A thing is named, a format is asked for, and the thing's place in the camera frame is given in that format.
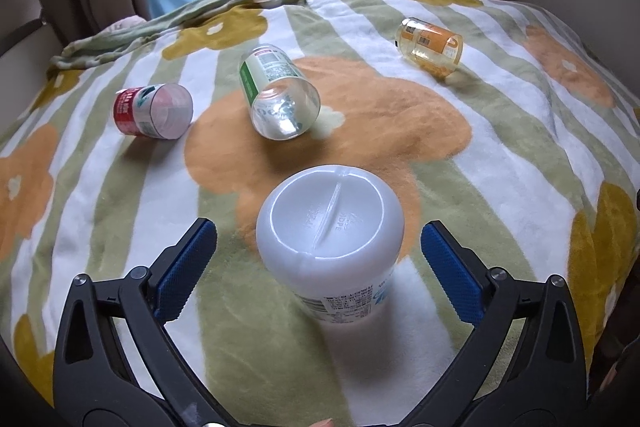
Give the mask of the white blue label cup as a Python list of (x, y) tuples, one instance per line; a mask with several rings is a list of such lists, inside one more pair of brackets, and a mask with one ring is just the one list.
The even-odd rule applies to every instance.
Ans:
[(256, 220), (259, 256), (319, 321), (347, 324), (376, 311), (405, 235), (399, 198), (375, 174), (323, 165), (293, 174)]

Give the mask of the orange label clear cup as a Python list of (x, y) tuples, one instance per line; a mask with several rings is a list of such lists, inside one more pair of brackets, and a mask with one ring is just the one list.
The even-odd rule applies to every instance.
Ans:
[(414, 64), (441, 70), (446, 76), (458, 67), (464, 41), (448, 29), (406, 17), (396, 30), (394, 43), (400, 54)]

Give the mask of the green label clear cup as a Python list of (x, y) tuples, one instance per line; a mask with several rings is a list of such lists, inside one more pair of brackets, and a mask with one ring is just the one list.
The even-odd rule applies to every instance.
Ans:
[(247, 52), (239, 75), (250, 122), (263, 138), (292, 140), (316, 122), (321, 108), (318, 90), (277, 46), (263, 44)]

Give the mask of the floral striped fleece blanket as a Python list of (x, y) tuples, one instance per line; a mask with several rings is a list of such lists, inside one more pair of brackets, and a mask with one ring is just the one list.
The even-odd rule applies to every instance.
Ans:
[[(463, 38), (458, 67), (396, 48), (406, 17)], [(321, 98), (288, 141), (250, 122), (239, 67), (283, 50)], [(175, 83), (193, 98), (178, 140), (122, 134), (118, 91)], [(1, 139), (1, 336), (45, 397), (73, 277), (149, 265), (198, 217), (218, 248), (168, 332), (240, 421), (394, 423), (470, 333), (421, 255), (438, 219), (514, 277), (563, 275), (592, 351), (639, 250), (639, 104), (551, 13), (498, 0), (198, 0), (70, 44)], [(267, 272), (262, 202), (297, 171), (369, 170), (397, 194), (405, 238), (377, 314), (314, 321)]]

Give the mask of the red and white cup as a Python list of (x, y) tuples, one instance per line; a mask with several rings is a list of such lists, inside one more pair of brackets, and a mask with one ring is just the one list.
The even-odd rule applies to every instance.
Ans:
[(180, 84), (149, 84), (115, 95), (113, 119), (122, 134), (178, 140), (189, 129), (192, 117), (192, 95)]

